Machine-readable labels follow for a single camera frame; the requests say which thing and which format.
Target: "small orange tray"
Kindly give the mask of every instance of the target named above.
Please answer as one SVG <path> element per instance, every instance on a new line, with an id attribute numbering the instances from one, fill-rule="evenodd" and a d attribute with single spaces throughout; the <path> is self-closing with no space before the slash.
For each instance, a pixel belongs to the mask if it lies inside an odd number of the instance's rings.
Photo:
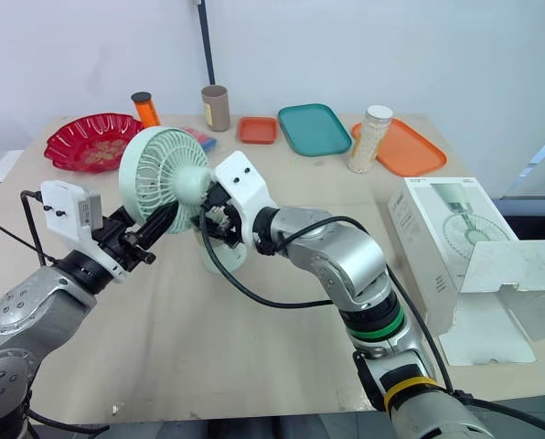
<path id="1" fill-rule="evenodd" d="M 238 122 L 238 138 L 245 144 L 273 144 L 277 132 L 273 117 L 242 117 Z"/>
<path id="2" fill-rule="evenodd" d="M 352 137 L 360 133 L 360 123 L 352 127 Z M 380 141 L 377 160 L 400 177 L 418 177 L 442 168 L 447 156 L 437 146 L 406 123 L 392 119 L 389 130 Z"/>

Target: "red tray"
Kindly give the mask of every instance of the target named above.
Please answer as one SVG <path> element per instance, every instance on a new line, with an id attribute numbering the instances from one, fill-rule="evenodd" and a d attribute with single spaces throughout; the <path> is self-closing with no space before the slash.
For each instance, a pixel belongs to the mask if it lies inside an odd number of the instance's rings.
<path id="1" fill-rule="evenodd" d="M 277 132 L 273 117 L 242 117 L 238 122 L 238 138 L 245 144 L 272 144 Z"/>
<path id="2" fill-rule="evenodd" d="M 102 172 L 120 165 L 128 142 L 143 125 L 128 114 L 92 114 L 68 123 L 47 140 L 43 155 L 68 171 Z"/>

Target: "green ring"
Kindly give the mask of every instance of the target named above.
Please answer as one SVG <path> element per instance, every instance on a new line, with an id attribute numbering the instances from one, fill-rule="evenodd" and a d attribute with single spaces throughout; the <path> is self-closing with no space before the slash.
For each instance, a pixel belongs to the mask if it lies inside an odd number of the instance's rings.
<path id="1" fill-rule="evenodd" d="M 399 313 L 396 317 L 394 317 L 394 320 L 392 320 L 389 325 L 386 325 L 384 328 L 379 329 L 378 331 L 360 332 L 350 328 L 348 328 L 347 330 L 354 337 L 361 338 L 365 341 L 375 341 L 377 338 L 388 337 L 399 328 L 403 321 L 404 312 L 402 311 L 402 306 L 399 305 Z"/>

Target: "yellow ring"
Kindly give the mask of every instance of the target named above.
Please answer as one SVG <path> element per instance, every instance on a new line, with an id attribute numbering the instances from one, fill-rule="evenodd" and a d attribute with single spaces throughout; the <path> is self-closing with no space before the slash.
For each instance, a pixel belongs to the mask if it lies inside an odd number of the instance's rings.
<path id="1" fill-rule="evenodd" d="M 412 386 L 416 386 L 417 384 L 431 384 L 432 386 L 437 386 L 437 381 L 428 377 L 413 377 L 396 383 L 389 389 L 389 391 L 386 392 L 386 395 L 384 395 L 384 407 L 386 408 L 387 412 L 390 412 L 389 403 L 394 395 Z"/>

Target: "black cable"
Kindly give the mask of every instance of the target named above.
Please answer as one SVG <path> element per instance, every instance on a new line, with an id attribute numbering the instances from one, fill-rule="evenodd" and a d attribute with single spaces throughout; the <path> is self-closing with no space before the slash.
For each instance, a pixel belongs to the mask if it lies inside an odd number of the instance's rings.
<path id="1" fill-rule="evenodd" d="M 201 38 L 203 39 L 203 52 L 208 65 L 209 85 L 214 85 L 214 62 L 211 58 L 211 46 L 209 44 L 208 13 L 206 11 L 206 0 L 200 0 L 198 4 L 199 25 L 201 26 Z"/>
<path id="2" fill-rule="evenodd" d="M 33 219 L 33 212 L 31 211 L 31 206 L 28 204 L 28 198 L 34 198 L 37 201 L 42 202 L 43 198 L 41 197 L 40 192 L 31 192 L 30 190 L 23 190 L 20 193 L 20 201 L 23 204 L 23 210 L 25 211 L 25 217 L 27 218 L 28 229 L 31 232 L 33 237 L 33 242 L 35 243 L 35 248 L 37 249 L 38 263 L 42 266 L 45 264 L 45 258 L 43 257 L 43 247 L 41 247 L 41 241 L 38 238 L 37 227 L 35 226 L 35 220 Z"/>
<path id="3" fill-rule="evenodd" d="M 318 222 L 314 222 L 310 226 L 304 227 L 300 229 L 299 231 L 295 232 L 294 234 L 292 234 L 291 236 L 289 236 L 288 238 L 285 238 L 283 241 L 277 244 L 276 251 L 279 252 L 280 250 L 284 249 L 287 245 L 289 245 L 292 241 L 296 240 L 297 238 L 301 238 L 303 235 L 309 233 L 312 230 L 319 229 L 320 227 L 325 226 L 326 224 L 330 224 L 332 222 L 339 222 L 339 221 L 349 222 L 350 224 L 353 224 L 354 226 L 356 226 L 358 229 L 362 230 L 364 233 L 368 234 L 366 229 L 364 229 L 364 226 L 362 226 L 362 224 L 360 224 L 353 218 L 341 217 L 341 216 L 329 217 L 326 219 L 321 219 Z"/>
<path id="4" fill-rule="evenodd" d="M 201 208 L 201 211 L 199 212 L 199 229 L 201 230 L 201 238 L 203 239 L 203 243 L 206 246 L 206 250 L 208 251 L 209 258 L 211 259 L 212 262 L 214 262 L 214 265 L 218 267 L 219 272 L 222 273 L 222 275 L 228 280 L 228 282 L 234 285 L 241 293 L 247 295 L 253 301 L 258 302 L 261 305 L 270 306 L 271 308 L 280 308 L 280 309 L 311 308 L 314 306 L 323 306 L 323 305 L 333 304 L 331 300 L 318 300 L 315 302 L 283 304 L 279 302 L 273 302 L 263 297 L 260 297 L 259 295 L 253 293 L 251 290 L 245 287 L 243 284 L 241 284 L 240 281 L 236 279 L 228 270 L 226 270 L 226 267 L 224 267 L 222 263 L 219 261 L 218 256 L 214 252 L 214 249 L 211 246 L 211 242 L 209 241 L 208 226 L 206 224 L 206 210 L 203 207 Z"/>
<path id="5" fill-rule="evenodd" d="M 435 361 L 437 362 L 437 367 L 439 368 L 439 371 L 441 372 L 441 375 L 443 377 L 445 388 L 447 389 L 449 393 L 453 393 L 454 385 L 452 384 L 452 380 L 449 377 L 449 372 L 447 371 L 447 368 L 445 367 L 445 362 L 443 361 L 441 352 L 437 348 L 437 345 L 435 345 L 435 341 L 433 340 L 433 336 L 431 335 L 429 328 L 425 324 L 425 321 L 422 319 L 421 313 L 419 312 L 415 304 L 412 302 L 406 290 L 403 288 L 403 286 L 399 282 L 399 279 L 397 278 L 396 274 L 392 271 L 392 269 L 389 267 L 388 264 L 386 265 L 386 269 L 389 272 L 390 279 L 392 279 L 392 282 L 399 290 L 399 293 L 401 293 L 402 298 L 411 309 L 412 314 L 415 316 L 415 320 L 417 320 L 417 323 L 419 324 L 421 331 L 425 335 L 427 344 L 429 345 L 429 348 L 431 349 L 431 352 L 433 353 L 433 356 L 435 357 Z"/>
<path id="6" fill-rule="evenodd" d="M 41 439 L 41 437 L 37 433 L 37 430 L 35 430 L 35 427 L 31 425 L 30 422 L 27 422 L 27 429 L 28 429 L 28 433 L 31 435 L 33 439 Z"/>
<path id="7" fill-rule="evenodd" d="M 6 235 L 10 236 L 13 240 L 16 240 L 18 242 L 20 242 L 21 244 L 23 245 L 26 245 L 29 249 L 31 249 L 33 252 L 36 252 L 36 253 L 40 253 L 45 259 L 47 259 L 49 262 L 52 262 L 52 263 L 55 263 L 57 262 L 58 260 L 55 259 L 53 256 L 49 256 L 48 254 L 46 254 L 45 252 L 40 252 L 36 247 L 34 247 L 33 245 L 29 244 L 28 242 L 26 242 L 25 240 L 23 240 L 22 238 L 19 238 L 17 237 L 12 231 L 8 231 L 7 229 L 5 229 L 4 227 L 2 227 L 0 225 L 0 231 L 2 231 L 3 233 L 5 233 Z"/>
<path id="8" fill-rule="evenodd" d="M 480 407 L 482 409 L 486 409 L 491 412 L 498 412 L 506 416 L 519 419 L 524 423 L 529 423 L 531 425 L 534 425 L 535 427 L 545 431 L 545 421 L 543 421 L 542 419 L 536 416 L 533 416 L 532 414 L 521 412 L 520 410 L 512 409 L 504 405 L 496 404 L 495 402 L 478 400 L 477 398 L 459 397 L 457 399 L 459 400 L 459 402 L 465 405 L 472 405 L 474 407 Z"/>
<path id="9" fill-rule="evenodd" d="M 67 425 L 66 423 L 60 423 L 58 421 L 53 421 L 52 419 L 46 418 L 38 413 L 33 412 L 31 409 L 28 409 L 28 417 L 34 419 L 39 423 L 48 425 L 49 427 L 57 428 L 58 430 L 63 430 L 66 432 L 79 433 L 79 434 L 100 434 L 110 430 L 110 425 L 104 425 L 103 427 L 96 428 L 86 428 L 79 427 L 77 425 Z"/>

